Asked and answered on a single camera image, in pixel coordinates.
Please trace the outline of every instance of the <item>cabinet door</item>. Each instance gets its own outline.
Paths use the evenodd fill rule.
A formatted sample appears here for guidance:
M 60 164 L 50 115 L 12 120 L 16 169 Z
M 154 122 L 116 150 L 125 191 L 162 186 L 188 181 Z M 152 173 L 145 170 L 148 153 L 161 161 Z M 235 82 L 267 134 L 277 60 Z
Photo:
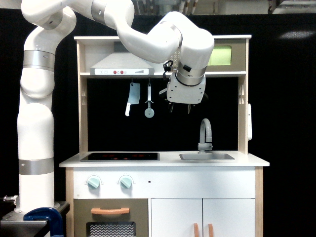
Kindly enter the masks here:
M 202 199 L 152 199 L 152 237 L 202 237 Z
M 255 199 L 203 199 L 204 237 L 255 237 Z

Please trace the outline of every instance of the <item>gray faucet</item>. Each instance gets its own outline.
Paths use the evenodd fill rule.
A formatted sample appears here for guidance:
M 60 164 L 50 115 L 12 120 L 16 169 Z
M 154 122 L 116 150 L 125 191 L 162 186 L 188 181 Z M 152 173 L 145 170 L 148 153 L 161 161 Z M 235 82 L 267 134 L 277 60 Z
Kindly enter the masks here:
M 202 120 L 201 127 L 199 130 L 199 144 L 197 149 L 198 153 L 205 153 L 205 151 L 211 151 L 212 145 L 212 128 L 211 123 L 207 118 Z

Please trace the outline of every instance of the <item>zigzag pattern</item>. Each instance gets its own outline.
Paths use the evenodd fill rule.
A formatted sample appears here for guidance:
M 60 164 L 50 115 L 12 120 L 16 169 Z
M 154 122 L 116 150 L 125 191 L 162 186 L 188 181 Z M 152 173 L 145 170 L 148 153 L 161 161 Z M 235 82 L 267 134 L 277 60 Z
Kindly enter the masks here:
M 91 225 L 90 237 L 135 237 L 133 225 Z

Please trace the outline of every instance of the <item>stovetop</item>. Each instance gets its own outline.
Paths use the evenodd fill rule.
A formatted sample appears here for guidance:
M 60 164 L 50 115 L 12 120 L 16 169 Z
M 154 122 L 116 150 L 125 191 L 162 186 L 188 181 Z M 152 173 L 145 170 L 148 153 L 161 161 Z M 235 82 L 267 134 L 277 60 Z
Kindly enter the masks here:
M 151 152 L 94 152 L 80 161 L 153 161 L 159 160 L 159 153 Z

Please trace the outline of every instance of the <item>black curtain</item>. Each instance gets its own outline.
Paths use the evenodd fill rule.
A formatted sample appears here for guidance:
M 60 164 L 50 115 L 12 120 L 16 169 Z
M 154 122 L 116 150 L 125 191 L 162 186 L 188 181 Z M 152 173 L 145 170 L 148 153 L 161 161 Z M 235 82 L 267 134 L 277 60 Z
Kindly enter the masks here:
M 264 168 L 264 233 L 313 236 L 312 176 L 316 138 L 316 15 L 190 16 L 213 35 L 252 35 L 249 53 L 249 102 L 253 139 L 249 152 L 270 162 Z M 160 16 L 135 16 L 133 28 L 147 33 Z M 58 164 L 79 151 L 77 51 L 74 36 L 115 36 L 116 32 L 80 15 L 77 26 L 58 46 L 52 111 L 55 118 L 55 199 L 65 200 L 65 170 Z M 0 197 L 18 194 L 16 118 L 23 44 L 35 28 L 20 10 L 0 9 Z M 237 148 L 236 79 L 208 79 L 210 99 L 187 114 L 187 107 L 167 105 L 153 95 L 152 119 L 144 117 L 147 81 L 141 104 L 124 117 L 129 80 L 90 80 L 90 150 L 196 150 L 202 118 L 214 129 L 216 150 Z M 153 92 L 165 86 L 151 81 Z M 111 124 L 111 130 L 100 124 Z M 122 126 L 128 131 L 122 132 Z

